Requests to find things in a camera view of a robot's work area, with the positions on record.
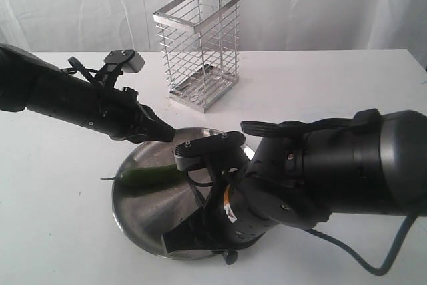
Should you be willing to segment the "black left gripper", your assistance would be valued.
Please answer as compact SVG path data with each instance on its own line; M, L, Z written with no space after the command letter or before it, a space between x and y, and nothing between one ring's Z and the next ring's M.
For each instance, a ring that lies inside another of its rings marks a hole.
M175 129L159 118L154 110L138 102L138 92L96 87L96 131L115 141L172 142Z

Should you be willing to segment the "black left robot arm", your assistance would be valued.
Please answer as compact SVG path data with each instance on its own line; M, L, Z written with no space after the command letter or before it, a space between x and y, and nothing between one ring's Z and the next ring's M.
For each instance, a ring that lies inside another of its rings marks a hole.
M41 115L108 135L115 141L139 144L171 142L175 129L132 88L115 88L119 76L138 73L145 65L133 49L110 51L99 70L70 57L58 68L13 45L1 44L1 110L28 109Z

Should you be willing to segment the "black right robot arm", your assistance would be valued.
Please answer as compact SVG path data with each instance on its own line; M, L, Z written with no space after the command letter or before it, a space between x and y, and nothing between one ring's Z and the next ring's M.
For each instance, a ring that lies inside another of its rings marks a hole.
M177 168L206 169L205 203L162 241L167 252L241 250L283 224L309 230L332 214L426 215L426 117L416 111L279 124L175 148Z

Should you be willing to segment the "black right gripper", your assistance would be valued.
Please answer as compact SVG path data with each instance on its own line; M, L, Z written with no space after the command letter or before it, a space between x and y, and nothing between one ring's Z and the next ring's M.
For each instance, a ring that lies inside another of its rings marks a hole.
M209 165L213 186L203 207L162 235L165 251L237 252L255 244L279 222L280 187L256 172Z

